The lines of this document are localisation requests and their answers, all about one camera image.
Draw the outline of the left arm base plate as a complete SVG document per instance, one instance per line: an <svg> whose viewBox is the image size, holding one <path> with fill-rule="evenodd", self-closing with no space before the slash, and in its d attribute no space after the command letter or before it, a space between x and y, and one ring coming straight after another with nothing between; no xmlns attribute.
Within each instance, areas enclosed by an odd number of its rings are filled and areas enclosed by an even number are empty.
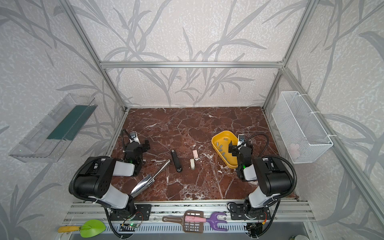
<svg viewBox="0 0 384 240"><path fill-rule="evenodd" d="M111 221L148 221L150 219L152 205L138 204L132 212L112 209L109 214Z"/></svg>

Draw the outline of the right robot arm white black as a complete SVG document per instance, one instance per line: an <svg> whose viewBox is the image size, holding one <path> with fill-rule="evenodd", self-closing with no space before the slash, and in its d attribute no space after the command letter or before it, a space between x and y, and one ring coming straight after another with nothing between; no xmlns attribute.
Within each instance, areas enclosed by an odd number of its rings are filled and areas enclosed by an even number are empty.
<svg viewBox="0 0 384 240"><path fill-rule="evenodd" d="M258 182L258 187L245 199L247 211L266 208L289 196L296 188L298 176L294 166L275 155L252 158L253 148L229 143L229 154L236 158L236 173L245 182Z"/></svg>

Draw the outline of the pink mini stapler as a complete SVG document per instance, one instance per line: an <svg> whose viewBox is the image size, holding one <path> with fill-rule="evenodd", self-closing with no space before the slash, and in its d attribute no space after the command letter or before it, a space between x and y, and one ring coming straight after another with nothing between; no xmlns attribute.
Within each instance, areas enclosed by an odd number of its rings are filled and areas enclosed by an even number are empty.
<svg viewBox="0 0 384 240"><path fill-rule="evenodd" d="M197 150L193 150L193 156L195 161L198 161L200 159Z"/></svg>

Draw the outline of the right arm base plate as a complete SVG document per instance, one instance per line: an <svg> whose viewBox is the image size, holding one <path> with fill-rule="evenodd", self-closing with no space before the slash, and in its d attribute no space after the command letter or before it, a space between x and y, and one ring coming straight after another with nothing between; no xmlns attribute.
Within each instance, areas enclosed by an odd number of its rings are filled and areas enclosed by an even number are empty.
<svg viewBox="0 0 384 240"><path fill-rule="evenodd" d="M246 204L227 203L232 220L265 221L272 218L269 208L251 208Z"/></svg>

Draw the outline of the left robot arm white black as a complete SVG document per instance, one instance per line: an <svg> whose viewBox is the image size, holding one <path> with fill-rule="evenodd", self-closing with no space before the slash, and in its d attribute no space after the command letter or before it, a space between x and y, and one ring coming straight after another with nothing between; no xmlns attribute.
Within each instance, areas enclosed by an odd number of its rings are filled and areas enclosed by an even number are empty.
<svg viewBox="0 0 384 240"><path fill-rule="evenodd" d="M137 210L134 198L115 188L111 181L114 176L136 177L143 166L143 153L149 149L148 140L143 144L133 141L125 146L123 159L109 156L89 157L70 181L70 194L83 201L98 203L107 209L134 214Z"/></svg>

